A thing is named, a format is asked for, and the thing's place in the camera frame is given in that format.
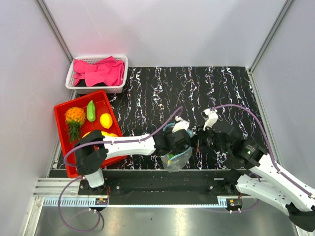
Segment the aluminium frame post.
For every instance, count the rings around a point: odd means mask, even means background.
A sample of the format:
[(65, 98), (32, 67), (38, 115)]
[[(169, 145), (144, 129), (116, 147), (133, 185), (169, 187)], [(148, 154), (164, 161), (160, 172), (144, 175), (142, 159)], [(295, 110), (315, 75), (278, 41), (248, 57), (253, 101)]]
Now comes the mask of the aluminium frame post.
[(264, 39), (256, 57), (253, 60), (253, 63), (251, 64), (251, 66), (248, 68), (250, 73), (253, 73), (255, 71), (255, 69), (257, 68), (258, 64), (260, 63), (261, 59), (263, 58), (265, 52), (267, 51), (267, 49), (269, 48), (271, 42), (273, 41), (276, 33), (278, 32), (280, 26), (282, 25), (282, 23), (284, 22), (287, 14), (289, 13), (289, 11), (291, 10), (292, 6), (294, 5), (295, 0), (286, 0), (279, 12), (279, 14), (277, 15), (272, 27), (270, 28), (266, 38)]
[(53, 19), (53, 16), (44, 0), (35, 0), (35, 3), (37, 4), (41, 14), (43, 15), (48, 27), (50, 28), (52, 34), (54, 35), (57, 43), (59, 44), (63, 54), (65, 55), (67, 61), (69, 63), (72, 63), (73, 55), (69, 50), (69, 47), (67, 46), (55, 20)]

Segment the red plastic bin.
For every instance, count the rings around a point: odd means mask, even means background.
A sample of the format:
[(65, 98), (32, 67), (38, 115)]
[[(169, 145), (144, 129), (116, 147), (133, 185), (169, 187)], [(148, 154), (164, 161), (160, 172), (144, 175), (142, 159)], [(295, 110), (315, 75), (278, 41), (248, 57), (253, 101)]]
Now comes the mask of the red plastic bin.
[[(54, 107), (56, 124), (59, 132), (60, 143), (62, 147), (62, 152), (66, 155), (71, 149), (74, 148), (75, 142), (71, 142), (69, 139), (69, 135), (67, 133), (67, 123), (65, 122), (66, 111), (72, 107), (78, 107), (83, 110), (86, 110), (86, 107), (90, 101), (94, 102), (96, 109), (96, 120), (94, 122), (90, 122), (86, 120), (81, 128), (80, 137), (84, 136), (86, 133), (91, 132), (93, 130), (101, 130), (107, 133), (115, 133), (119, 137), (122, 136), (122, 132), (120, 126), (117, 122), (117, 119), (112, 110), (111, 104), (107, 97), (107, 94), (104, 90), (99, 90), (81, 97), (78, 97), (74, 100), (67, 101), (65, 103), (59, 104)], [(113, 124), (110, 128), (104, 128), (100, 123), (100, 116), (104, 113), (109, 113), (113, 119)]]

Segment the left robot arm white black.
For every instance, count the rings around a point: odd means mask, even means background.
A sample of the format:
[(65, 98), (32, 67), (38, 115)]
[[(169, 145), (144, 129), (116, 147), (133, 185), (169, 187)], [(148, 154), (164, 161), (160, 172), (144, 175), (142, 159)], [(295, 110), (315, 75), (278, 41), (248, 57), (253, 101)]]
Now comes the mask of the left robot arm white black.
[(94, 130), (74, 146), (77, 174), (87, 179), (89, 189), (100, 195), (106, 190), (101, 170), (104, 161), (127, 155), (178, 155), (190, 148), (192, 133), (180, 129), (142, 136), (111, 137)]

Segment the orange fake carrot piece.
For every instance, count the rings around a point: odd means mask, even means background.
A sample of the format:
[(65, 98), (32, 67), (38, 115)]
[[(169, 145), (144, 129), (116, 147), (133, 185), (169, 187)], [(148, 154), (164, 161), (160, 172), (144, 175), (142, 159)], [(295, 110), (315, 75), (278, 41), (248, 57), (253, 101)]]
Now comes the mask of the orange fake carrot piece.
[(80, 139), (81, 127), (85, 123), (86, 113), (79, 107), (71, 107), (65, 113), (67, 134), (70, 142)]

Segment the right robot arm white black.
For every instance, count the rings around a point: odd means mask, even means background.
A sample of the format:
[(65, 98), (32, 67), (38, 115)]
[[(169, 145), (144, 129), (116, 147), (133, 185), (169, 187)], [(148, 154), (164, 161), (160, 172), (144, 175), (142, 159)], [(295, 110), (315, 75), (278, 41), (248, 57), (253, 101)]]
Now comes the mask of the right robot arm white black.
[(229, 174), (214, 190), (253, 196), (283, 212), (302, 230), (314, 232), (315, 190), (273, 163), (271, 154), (260, 145), (241, 138), (224, 121), (212, 127), (199, 127), (192, 144), (197, 150), (221, 151), (227, 156), (225, 165)]

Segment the yellow fake banana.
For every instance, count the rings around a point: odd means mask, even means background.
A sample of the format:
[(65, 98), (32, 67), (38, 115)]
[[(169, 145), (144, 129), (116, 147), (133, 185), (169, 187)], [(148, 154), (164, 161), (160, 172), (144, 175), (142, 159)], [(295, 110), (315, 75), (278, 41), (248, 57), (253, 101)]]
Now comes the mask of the yellow fake banana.
[[(85, 136), (87, 136), (89, 133), (90, 133), (90, 132), (87, 132), (86, 134), (84, 134), (84, 135), (82, 136), (82, 138), (84, 138)], [(107, 132), (105, 132), (105, 131), (101, 131), (101, 134), (102, 134), (103, 136), (108, 136), (108, 135), (109, 135), (109, 133), (107, 133)]]

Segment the pink cloth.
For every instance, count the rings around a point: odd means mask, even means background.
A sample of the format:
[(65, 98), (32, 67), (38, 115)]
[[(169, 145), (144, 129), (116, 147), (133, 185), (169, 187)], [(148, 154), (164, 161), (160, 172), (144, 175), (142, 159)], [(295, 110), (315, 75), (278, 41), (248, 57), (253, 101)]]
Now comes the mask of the pink cloth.
[(113, 56), (99, 60), (93, 64), (83, 60), (74, 60), (74, 86), (83, 81), (86, 87), (105, 84), (106, 86), (120, 86), (123, 82), (125, 63)]

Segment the yellow fake lemon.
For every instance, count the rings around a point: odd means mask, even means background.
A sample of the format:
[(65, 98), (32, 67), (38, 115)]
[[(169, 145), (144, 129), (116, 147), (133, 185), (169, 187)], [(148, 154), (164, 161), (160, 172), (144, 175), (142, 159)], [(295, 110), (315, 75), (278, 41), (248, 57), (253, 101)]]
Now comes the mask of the yellow fake lemon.
[(99, 121), (100, 121), (100, 124), (102, 125), (102, 127), (104, 127), (105, 129), (111, 128), (111, 126), (113, 124), (112, 116), (109, 113), (103, 113), (100, 116)]

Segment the yellow orange fake mango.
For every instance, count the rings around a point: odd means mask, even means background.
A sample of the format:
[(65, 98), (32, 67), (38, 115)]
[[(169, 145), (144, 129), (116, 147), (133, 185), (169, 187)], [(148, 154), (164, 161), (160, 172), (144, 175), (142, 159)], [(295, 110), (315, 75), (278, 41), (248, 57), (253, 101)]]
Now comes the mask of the yellow orange fake mango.
[(117, 135), (117, 134), (115, 134), (115, 133), (107, 133), (107, 132), (103, 132), (103, 135), (104, 135), (104, 136), (110, 136), (110, 137), (118, 137), (118, 135)]

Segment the clear zip top bag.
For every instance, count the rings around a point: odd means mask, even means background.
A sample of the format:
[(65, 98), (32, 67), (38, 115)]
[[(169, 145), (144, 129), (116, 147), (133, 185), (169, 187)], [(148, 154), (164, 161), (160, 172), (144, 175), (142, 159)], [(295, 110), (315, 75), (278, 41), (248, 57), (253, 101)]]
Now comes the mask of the clear zip top bag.
[[(175, 125), (175, 122), (166, 125), (163, 128), (163, 131), (166, 131), (166, 130), (172, 131), (174, 125)], [(192, 138), (195, 135), (195, 132), (193, 132), (189, 128), (187, 132), (189, 133), (190, 138)], [(167, 170), (169, 173), (178, 172), (187, 164), (188, 160), (190, 159), (192, 155), (192, 150), (193, 150), (193, 147), (190, 144), (190, 147), (188, 149), (186, 149), (184, 152), (180, 154), (175, 155), (172, 159), (168, 158), (169, 154), (161, 155), (160, 158), (163, 164), (163, 168)]]

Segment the white plastic basket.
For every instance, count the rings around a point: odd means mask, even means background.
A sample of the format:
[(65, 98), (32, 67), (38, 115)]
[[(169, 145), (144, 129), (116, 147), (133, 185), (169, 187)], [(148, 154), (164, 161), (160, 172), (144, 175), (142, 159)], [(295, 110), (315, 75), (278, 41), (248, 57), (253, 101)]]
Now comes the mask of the white plastic basket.
[(128, 58), (123, 55), (79, 56), (70, 64), (65, 86), (79, 94), (101, 89), (106, 93), (122, 93), (127, 71)]

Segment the aluminium frame post left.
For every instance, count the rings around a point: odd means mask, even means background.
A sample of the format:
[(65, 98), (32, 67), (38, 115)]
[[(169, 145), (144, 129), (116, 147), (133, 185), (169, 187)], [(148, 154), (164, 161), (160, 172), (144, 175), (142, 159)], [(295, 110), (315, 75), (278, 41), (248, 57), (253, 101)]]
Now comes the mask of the aluminium frame post left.
[(72, 63), (73, 55), (69, 50), (69, 47), (67, 46), (55, 20), (53, 19), (53, 16), (44, 0), (35, 0), (35, 3), (37, 4), (41, 14), (43, 15), (48, 27), (50, 28), (52, 34), (54, 35), (57, 43), (59, 44), (63, 54), (65, 55), (67, 61), (69, 63)]

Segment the green fake cucumber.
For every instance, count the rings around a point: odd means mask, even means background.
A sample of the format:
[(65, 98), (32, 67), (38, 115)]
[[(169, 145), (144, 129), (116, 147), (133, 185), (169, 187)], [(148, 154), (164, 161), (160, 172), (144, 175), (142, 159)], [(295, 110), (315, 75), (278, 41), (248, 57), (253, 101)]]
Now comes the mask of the green fake cucumber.
[(93, 100), (91, 100), (87, 105), (87, 120), (89, 122), (94, 122), (96, 120), (96, 109)]

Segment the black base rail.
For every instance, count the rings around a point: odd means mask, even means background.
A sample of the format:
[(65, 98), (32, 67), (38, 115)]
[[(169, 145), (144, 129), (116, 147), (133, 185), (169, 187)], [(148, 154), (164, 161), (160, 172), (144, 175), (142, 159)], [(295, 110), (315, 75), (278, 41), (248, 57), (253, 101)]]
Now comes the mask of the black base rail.
[(215, 190), (219, 193), (234, 193), (236, 189), (225, 190), (224, 187), (235, 184), (240, 175), (248, 174), (245, 170), (105, 170), (102, 172), (104, 184), (91, 188), (88, 181), (79, 183), (79, 195), (123, 196), (129, 193), (156, 192), (198, 192), (209, 194)]

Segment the aluminium frame post right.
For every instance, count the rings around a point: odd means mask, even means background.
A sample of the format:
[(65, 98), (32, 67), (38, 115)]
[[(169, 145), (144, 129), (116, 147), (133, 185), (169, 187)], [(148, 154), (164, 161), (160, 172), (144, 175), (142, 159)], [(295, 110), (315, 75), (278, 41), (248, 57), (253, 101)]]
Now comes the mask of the aluminium frame post right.
[(272, 27), (270, 28), (266, 38), (264, 39), (256, 57), (253, 60), (253, 63), (251, 64), (251, 66), (248, 68), (250, 73), (253, 73), (255, 71), (255, 69), (257, 68), (258, 64), (260, 63), (261, 59), (263, 58), (265, 52), (267, 51), (267, 49), (269, 48), (271, 42), (273, 41), (276, 33), (278, 32), (280, 26), (282, 25), (282, 23), (284, 22), (287, 14), (289, 13), (289, 11), (291, 10), (292, 6), (294, 5), (295, 0), (286, 0), (279, 12), (279, 14), (277, 15)]

